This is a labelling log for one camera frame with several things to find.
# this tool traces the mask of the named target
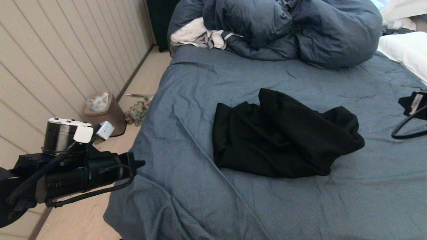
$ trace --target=fitted sheet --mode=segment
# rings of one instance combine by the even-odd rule
[[[261,88],[319,112],[344,106],[357,115],[365,147],[336,159],[328,176],[218,169],[217,103],[259,104]],[[111,193],[105,221],[125,240],[425,239],[427,137],[390,137],[405,118],[398,99],[419,90],[427,87],[417,76],[380,53],[353,68],[321,70],[181,46],[131,149],[147,164]],[[402,134],[425,124],[415,119]]]

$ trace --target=black cord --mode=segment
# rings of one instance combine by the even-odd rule
[[[52,161],[48,164],[44,165],[42,168],[38,169],[33,175],[27,178],[23,183],[21,183],[6,199],[6,203],[9,207],[13,208],[17,203],[18,199],[22,194],[28,191],[32,186],[37,184],[37,181],[41,179],[47,172],[53,169],[59,162],[63,161],[67,156],[68,152],[74,145],[76,141],[72,141],[70,145],[68,145],[62,152],[56,156]]]
[[[423,110],[427,109],[427,105],[425,105],[424,107],[420,108],[419,110],[417,110],[414,114],[412,114],[411,116],[407,117],[405,120],[403,120],[392,132],[392,138],[394,139],[409,139],[409,138],[416,138],[416,137],[420,137],[420,136],[424,136],[427,135],[427,130],[425,131],[421,131],[421,132],[416,132],[416,133],[412,133],[412,134],[408,134],[408,135],[396,135],[398,133],[398,131],[409,122],[409,120],[413,119],[417,114],[420,114]]]
[[[52,202],[52,199],[49,199],[49,200],[46,201],[46,206],[47,207],[54,207],[54,208],[62,207],[64,205],[66,205],[66,204],[77,202],[77,201],[80,201],[80,200],[83,200],[83,199],[86,199],[86,198],[90,198],[90,197],[93,197],[93,196],[96,196],[96,195],[100,195],[100,194],[103,194],[103,193],[108,193],[108,192],[116,191],[116,190],[119,190],[119,189],[122,189],[122,188],[125,188],[125,187],[129,186],[129,184],[131,184],[132,181],[133,181],[133,179],[134,179],[132,168],[130,168],[129,166],[126,166],[126,165],[115,165],[115,166],[112,166],[112,167],[104,168],[104,169],[100,170],[98,173],[104,173],[104,172],[107,172],[107,171],[110,171],[112,169],[119,168],[119,167],[124,167],[124,168],[127,168],[129,170],[129,180],[127,182],[125,182],[123,184],[120,184],[118,186],[108,187],[108,188],[104,188],[104,189],[101,189],[101,190],[97,190],[97,191],[85,193],[85,194],[82,194],[82,195],[78,195],[76,197],[72,197],[72,198],[64,200],[64,201]]]

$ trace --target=dark furniture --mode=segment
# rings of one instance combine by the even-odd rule
[[[160,52],[168,50],[167,28],[178,3],[179,0],[147,0],[151,24]]]

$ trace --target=wastebasket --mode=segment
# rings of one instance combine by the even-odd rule
[[[102,96],[102,93],[94,94],[91,96],[91,98],[94,99],[95,97],[99,96]],[[85,115],[86,121],[92,125],[96,125],[104,121],[108,121],[113,124],[115,128],[110,137],[120,136],[125,133],[125,114],[123,113],[112,93],[108,93],[107,107],[104,110],[90,111],[89,106],[86,105],[85,109],[83,110],[83,114]]]

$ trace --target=white label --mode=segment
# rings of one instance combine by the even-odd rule
[[[423,95],[422,94],[417,94],[415,96],[414,101],[412,102],[412,105],[411,105],[412,110],[409,113],[409,115],[412,115],[412,114],[414,114],[417,111],[418,106],[420,105],[421,99],[423,99]]]

